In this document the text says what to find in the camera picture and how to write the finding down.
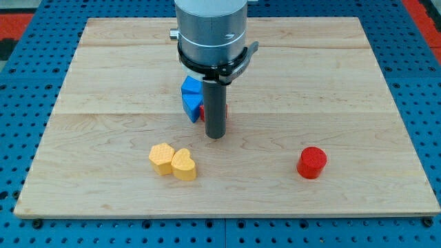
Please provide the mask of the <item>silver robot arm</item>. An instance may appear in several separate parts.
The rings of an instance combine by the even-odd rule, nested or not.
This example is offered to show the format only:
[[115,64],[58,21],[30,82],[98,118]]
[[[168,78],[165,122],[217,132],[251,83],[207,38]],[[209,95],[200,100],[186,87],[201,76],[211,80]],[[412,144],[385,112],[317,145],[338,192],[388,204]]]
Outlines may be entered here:
[[229,85],[247,67],[247,0],[175,0],[178,54],[183,66]]

